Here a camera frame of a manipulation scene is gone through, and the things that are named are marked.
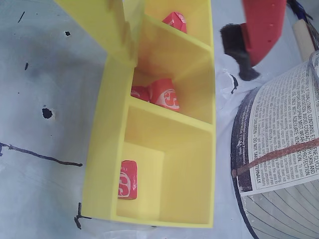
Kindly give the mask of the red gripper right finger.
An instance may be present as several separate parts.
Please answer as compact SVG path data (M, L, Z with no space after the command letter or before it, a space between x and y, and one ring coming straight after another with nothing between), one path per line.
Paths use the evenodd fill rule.
M285 0L243 0L246 22L220 29L224 53L238 63L243 81L260 76L254 67L281 37L286 4Z

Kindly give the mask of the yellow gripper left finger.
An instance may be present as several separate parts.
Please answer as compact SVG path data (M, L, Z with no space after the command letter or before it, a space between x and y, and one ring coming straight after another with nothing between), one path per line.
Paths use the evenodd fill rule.
M57 0L108 55L137 65L137 2L135 0Z

